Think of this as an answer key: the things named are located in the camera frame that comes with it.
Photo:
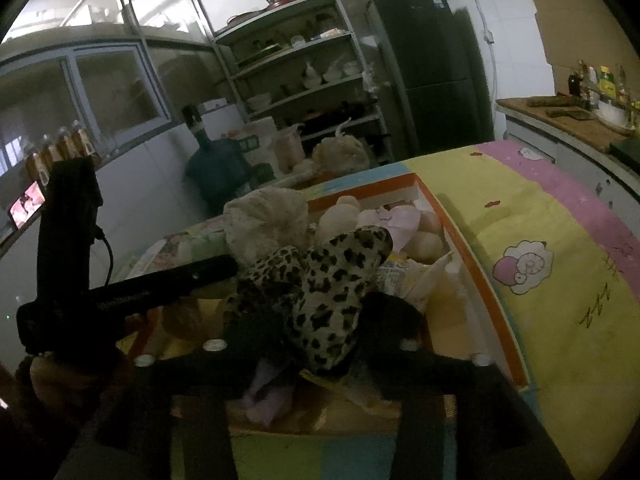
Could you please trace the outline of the amber drink bottle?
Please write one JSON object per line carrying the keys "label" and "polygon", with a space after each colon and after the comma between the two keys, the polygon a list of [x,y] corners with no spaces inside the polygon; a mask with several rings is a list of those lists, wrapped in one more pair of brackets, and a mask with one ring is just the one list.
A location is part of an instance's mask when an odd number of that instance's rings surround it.
{"label": "amber drink bottle", "polygon": [[36,181],[42,188],[46,188],[50,181],[49,169],[42,155],[35,145],[27,142],[24,145],[25,165],[29,177]]}
{"label": "amber drink bottle", "polygon": [[56,162],[62,162],[64,157],[61,151],[58,149],[58,144],[56,144],[52,136],[45,134],[42,137],[41,144],[42,144],[41,154],[49,168],[52,168]]}
{"label": "amber drink bottle", "polygon": [[72,134],[72,139],[76,145],[78,153],[81,154],[81,156],[90,157],[94,168],[100,168],[102,165],[102,158],[96,150],[88,131],[79,120],[74,120],[72,122],[70,133]]}
{"label": "amber drink bottle", "polygon": [[58,128],[58,132],[56,133],[56,146],[66,160],[80,157],[80,151],[78,151],[70,130],[66,127]]}

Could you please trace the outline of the metal shelving unit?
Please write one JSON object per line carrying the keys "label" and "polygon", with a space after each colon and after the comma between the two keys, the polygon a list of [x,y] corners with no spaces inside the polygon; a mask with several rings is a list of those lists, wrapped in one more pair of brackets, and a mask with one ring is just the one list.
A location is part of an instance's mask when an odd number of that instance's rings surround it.
{"label": "metal shelving unit", "polygon": [[295,0],[215,34],[229,82],[252,122],[297,126],[310,155],[337,130],[375,162],[394,159],[356,30],[342,0]]}

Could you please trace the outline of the white floral cloth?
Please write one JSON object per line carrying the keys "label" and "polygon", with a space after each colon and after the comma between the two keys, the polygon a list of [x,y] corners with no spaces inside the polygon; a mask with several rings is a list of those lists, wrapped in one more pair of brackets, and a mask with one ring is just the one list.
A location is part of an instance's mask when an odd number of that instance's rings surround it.
{"label": "white floral cloth", "polygon": [[285,246],[308,247],[308,204],[289,188],[260,188],[224,205],[229,252],[244,268]]}

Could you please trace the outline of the floral tissue box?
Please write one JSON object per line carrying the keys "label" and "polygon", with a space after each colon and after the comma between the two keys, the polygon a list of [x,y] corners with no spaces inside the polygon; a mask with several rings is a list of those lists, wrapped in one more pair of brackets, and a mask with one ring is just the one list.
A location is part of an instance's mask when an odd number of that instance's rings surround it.
{"label": "floral tissue box", "polygon": [[124,260],[115,281],[185,266],[227,252],[224,217],[210,218],[133,252]]}

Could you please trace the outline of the wooden kitchen counter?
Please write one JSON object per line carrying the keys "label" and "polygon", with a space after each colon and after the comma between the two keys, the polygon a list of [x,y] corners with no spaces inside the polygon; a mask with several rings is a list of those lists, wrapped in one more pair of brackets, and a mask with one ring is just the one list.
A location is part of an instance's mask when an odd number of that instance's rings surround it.
{"label": "wooden kitchen counter", "polygon": [[585,112],[588,118],[574,118],[582,112],[579,107],[531,107],[529,99],[510,98],[498,100],[497,108],[506,115],[508,122],[571,146],[588,157],[602,155],[639,172],[636,155],[623,150],[622,143],[627,137],[601,124],[592,113]]}

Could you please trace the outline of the black refrigerator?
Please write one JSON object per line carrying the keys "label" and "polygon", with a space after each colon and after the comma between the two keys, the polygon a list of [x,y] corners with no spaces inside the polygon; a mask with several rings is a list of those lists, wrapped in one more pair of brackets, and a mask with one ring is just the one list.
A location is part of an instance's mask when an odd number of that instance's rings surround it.
{"label": "black refrigerator", "polygon": [[492,138],[487,80],[469,15],[447,0],[370,0],[368,21],[392,80],[403,158]]}

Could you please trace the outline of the cardboard sheet on wall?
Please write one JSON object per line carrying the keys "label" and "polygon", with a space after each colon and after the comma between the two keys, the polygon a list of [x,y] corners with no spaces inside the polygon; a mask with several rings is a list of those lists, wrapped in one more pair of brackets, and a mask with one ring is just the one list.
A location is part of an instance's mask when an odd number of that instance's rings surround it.
{"label": "cardboard sheet on wall", "polygon": [[580,62],[613,73],[623,67],[627,90],[639,94],[639,57],[603,0],[534,0],[544,54],[557,92],[568,91],[568,76]]}

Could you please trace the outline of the white bowl on counter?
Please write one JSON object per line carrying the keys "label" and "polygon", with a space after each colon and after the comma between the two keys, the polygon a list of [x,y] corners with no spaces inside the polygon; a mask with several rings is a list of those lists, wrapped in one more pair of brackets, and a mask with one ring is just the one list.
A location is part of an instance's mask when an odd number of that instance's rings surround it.
{"label": "white bowl on counter", "polygon": [[620,134],[630,136],[634,133],[634,125],[630,121],[629,113],[623,107],[601,100],[594,114],[602,125]]}

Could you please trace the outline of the colourful cartoon tablecloth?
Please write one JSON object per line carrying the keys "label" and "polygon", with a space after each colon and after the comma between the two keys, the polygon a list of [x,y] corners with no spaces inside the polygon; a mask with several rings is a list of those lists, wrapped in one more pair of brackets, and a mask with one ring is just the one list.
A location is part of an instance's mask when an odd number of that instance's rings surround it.
{"label": "colourful cartoon tablecloth", "polygon": [[564,170],[511,141],[396,162],[306,189],[311,212],[343,195],[371,207],[416,196],[442,220],[470,318],[578,479],[615,465],[639,417],[639,237]]}

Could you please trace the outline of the white plush rabbit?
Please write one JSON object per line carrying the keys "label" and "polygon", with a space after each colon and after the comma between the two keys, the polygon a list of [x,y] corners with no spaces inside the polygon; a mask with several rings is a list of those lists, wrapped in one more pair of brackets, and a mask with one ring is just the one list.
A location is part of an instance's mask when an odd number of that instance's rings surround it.
{"label": "white plush rabbit", "polygon": [[401,200],[390,205],[364,208],[355,196],[341,196],[326,210],[317,224],[314,240],[328,242],[366,226],[386,229],[393,252],[418,263],[432,264],[448,252],[444,228],[437,214]]}

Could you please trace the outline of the leopard print cloth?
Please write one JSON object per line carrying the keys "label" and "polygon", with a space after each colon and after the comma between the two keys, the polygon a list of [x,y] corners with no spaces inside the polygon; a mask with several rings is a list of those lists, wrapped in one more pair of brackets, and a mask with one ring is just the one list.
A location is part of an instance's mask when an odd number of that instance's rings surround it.
{"label": "leopard print cloth", "polygon": [[275,250],[240,274],[224,339],[277,368],[343,376],[362,300],[392,249],[388,230],[364,226],[306,252]]}

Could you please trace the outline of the blue water jug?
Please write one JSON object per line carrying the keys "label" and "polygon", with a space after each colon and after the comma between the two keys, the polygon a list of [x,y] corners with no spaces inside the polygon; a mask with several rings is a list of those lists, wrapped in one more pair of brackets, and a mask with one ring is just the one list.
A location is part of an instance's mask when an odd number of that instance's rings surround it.
{"label": "blue water jug", "polygon": [[224,205],[238,196],[250,182],[253,170],[235,140],[212,140],[198,109],[189,104],[181,110],[198,149],[186,164],[186,176],[196,185],[212,217],[222,214]]}

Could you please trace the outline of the orange rimmed cardboard tray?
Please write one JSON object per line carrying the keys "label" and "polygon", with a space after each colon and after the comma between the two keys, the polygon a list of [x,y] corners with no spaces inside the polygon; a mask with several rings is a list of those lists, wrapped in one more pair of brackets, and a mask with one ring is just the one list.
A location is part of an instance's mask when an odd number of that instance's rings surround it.
{"label": "orange rimmed cardboard tray", "polygon": [[[360,226],[390,230],[394,251],[375,275],[375,286],[408,302],[420,315],[421,341],[442,356],[490,359],[518,389],[530,378],[514,331],[444,203],[415,174],[369,181],[353,174],[308,191],[267,186],[232,200],[221,216],[169,235],[130,260],[123,278],[138,278],[228,252],[254,263],[288,245],[309,247]],[[399,405],[361,372],[329,382],[303,372],[277,395],[278,409],[233,401],[237,434],[339,436],[393,430]]]}

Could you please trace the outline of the white plastic bag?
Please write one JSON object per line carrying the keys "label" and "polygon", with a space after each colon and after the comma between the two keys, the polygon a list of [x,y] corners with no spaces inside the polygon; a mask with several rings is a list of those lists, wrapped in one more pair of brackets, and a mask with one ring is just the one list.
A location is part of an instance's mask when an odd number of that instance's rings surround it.
{"label": "white plastic bag", "polygon": [[334,136],[323,139],[311,154],[311,159],[319,169],[337,177],[370,168],[370,158],[363,144],[354,136],[343,132],[348,124],[349,119],[339,124]]}

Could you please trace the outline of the packaged white black item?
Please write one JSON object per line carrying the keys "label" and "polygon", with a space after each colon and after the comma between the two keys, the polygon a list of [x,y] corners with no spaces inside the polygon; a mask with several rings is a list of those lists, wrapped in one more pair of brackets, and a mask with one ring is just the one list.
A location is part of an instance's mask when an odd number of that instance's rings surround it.
{"label": "packaged white black item", "polygon": [[456,277],[447,271],[451,263],[451,252],[431,264],[391,254],[375,272],[374,284],[380,292],[402,299],[425,314],[434,301],[456,294]]}

